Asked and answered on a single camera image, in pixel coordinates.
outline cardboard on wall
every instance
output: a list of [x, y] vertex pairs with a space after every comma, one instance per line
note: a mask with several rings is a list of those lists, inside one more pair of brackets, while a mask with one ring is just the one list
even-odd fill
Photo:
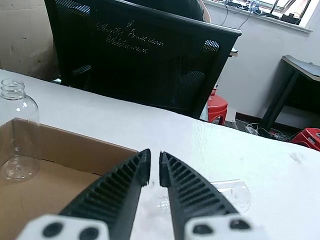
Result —
[[[7, 143], [12, 139], [16, 124], [11, 121], [0, 126], [1, 166], [12, 154], [11, 143]], [[15, 239], [33, 218], [59, 213], [100, 175], [137, 153], [47, 125], [40, 125], [40, 134], [39, 173], [25, 182], [0, 179], [1, 240]]]
[[52, 80], [59, 75], [44, 0], [0, 0], [0, 69]]

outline red stool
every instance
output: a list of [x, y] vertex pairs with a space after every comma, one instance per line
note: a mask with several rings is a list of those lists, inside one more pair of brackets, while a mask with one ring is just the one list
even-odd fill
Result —
[[228, 102], [218, 95], [210, 96], [208, 99], [208, 120], [212, 123], [220, 117], [219, 125], [223, 125], [227, 116]]
[[320, 129], [307, 127], [291, 143], [320, 151]]

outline electrical cable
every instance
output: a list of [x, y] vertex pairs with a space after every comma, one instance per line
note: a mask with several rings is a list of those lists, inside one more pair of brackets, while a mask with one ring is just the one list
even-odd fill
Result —
[[221, 24], [221, 26], [223, 26], [227, 20], [227, 17], [228, 17], [228, 13], [229, 13], [229, 9], [227, 8], [227, 5], [226, 5], [226, 2], [224, 2], [224, 5], [225, 5], [225, 8], [226, 8], [226, 15], [225, 15], [225, 18]]
[[250, 11], [250, 13], [249, 13], [248, 17], [246, 18], [246, 20], [244, 20], [244, 22], [241, 23], [240, 27], [238, 27], [238, 29], [240, 29], [246, 23], [246, 21], [248, 21], [248, 19], [250, 18], [251, 13], [252, 13], [252, 10]]
[[238, 13], [240, 13], [240, 12], [243, 10], [242, 8], [240, 8], [238, 11], [231, 11], [231, 10], [227, 7], [227, 3], [226, 3], [226, 1], [223, 1], [223, 4], [224, 4], [225, 9], [226, 9], [226, 15], [225, 15], [225, 18], [224, 18], [224, 20], [223, 20], [223, 22], [222, 22], [221, 26], [223, 26], [223, 25], [225, 24], [225, 22], [226, 22], [226, 20], [227, 20], [227, 17], [228, 17], [229, 12], [230, 12], [230, 13], [232, 13], [232, 14], [238, 14]]

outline table surface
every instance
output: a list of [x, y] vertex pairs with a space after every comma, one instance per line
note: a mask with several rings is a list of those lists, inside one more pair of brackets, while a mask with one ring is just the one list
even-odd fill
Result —
[[240, 179], [251, 194], [244, 213], [271, 240], [319, 240], [320, 152], [250, 135], [166, 110], [116, 100], [0, 70], [17, 78], [39, 106], [40, 122], [138, 151], [151, 150], [149, 185], [141, 191], [131, 240], [173, 240], [161, 213], [159, 153], [186, 162], [210, 182]]
[[318, 81], [320, 82], [320, 77], [316, 76], [316, 75], [312, 75], [310, 72], [308, 72], [306, 69], [302, 68], [301, 66], [299, 66], [297, 63], [299, 62], [299, 60], [293, 58], [290, 55], [286, 55], [286, 56], [282, 56], [281, 58], [283, 61], [285, 61], [287, 64], [291, 65], [293, 68], [297, 69], [298, 71], [300, 71], [301, 73], [303, 73], [304, 75], [306, 75], [307, 77], [309, 77], [312, 80]]

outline chair backrest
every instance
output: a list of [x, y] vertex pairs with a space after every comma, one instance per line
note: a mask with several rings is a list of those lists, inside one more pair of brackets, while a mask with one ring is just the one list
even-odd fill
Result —
[[198, 118], [241, 31], [123, 0], [45, 0], [62, 84]]

